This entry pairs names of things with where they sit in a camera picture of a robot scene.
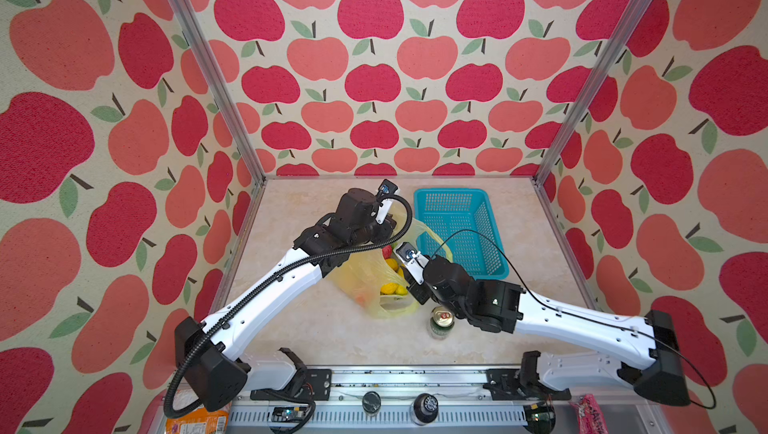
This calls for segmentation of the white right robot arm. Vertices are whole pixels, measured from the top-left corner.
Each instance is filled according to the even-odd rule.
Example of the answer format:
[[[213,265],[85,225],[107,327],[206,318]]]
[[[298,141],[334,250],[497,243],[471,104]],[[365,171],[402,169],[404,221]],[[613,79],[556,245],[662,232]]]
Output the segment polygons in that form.
[[[409,291],[419,303],[433,300],[485,332],[533,334],[595,352],[595,362],[579,376],[563,361],[530,355],[523,377],[539,391],[565,391],[608,377],[657,404],[691,403],[674,323],[663,311],[626,316],[583,309],[518,284],[476,280],[441,256],[418,255],[406,268]]]

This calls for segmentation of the yellow plastic bag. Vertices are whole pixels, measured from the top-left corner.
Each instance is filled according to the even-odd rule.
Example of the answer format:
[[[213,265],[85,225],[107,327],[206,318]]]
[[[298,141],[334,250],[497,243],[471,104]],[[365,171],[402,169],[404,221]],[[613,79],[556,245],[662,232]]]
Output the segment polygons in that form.
[[[415,313],[421,304],[408,293],[403,268],[393,269],[382,250],[352,254],[328,276],[350,300],[373,319],[394,319]]]

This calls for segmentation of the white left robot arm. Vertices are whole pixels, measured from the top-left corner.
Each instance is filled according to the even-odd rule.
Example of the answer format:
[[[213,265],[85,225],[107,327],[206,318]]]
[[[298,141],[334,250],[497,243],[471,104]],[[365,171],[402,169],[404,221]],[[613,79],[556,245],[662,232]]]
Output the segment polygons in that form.
[[[278,264],[235,301],[174,330],[176,371],[163,412],[181,418],[199,407],[215,411],[232,401],[253,378],[241,355],[255,336],[300,293],[342,266],[352,255],[400,240],[413,210],[385,180],[376,192],[351,188],[336,210],[304,229]]]

